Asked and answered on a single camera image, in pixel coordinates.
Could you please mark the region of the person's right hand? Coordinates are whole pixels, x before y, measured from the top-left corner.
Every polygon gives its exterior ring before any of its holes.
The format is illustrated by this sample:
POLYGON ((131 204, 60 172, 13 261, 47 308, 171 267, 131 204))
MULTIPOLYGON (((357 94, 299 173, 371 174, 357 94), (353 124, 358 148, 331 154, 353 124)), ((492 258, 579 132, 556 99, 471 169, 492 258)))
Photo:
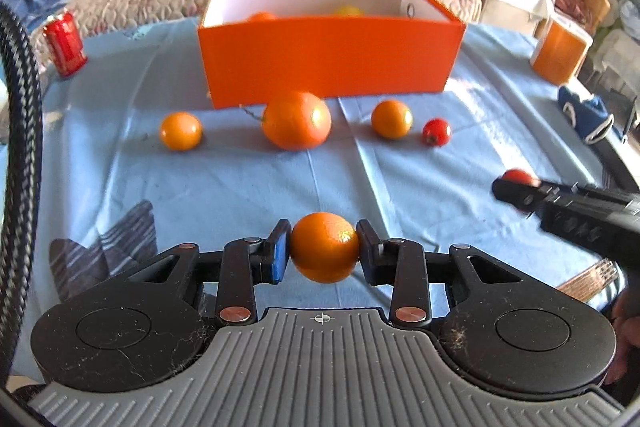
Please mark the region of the person's right hand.
POLYGON ((639 347, 639 317, 632 317, 627 312, 628 289, 617 298, 611 311, 611 319, 616 334, 616 352, 604 383, 606 385, 619 381, 628 369, 629 353, 632 348, 639 347))

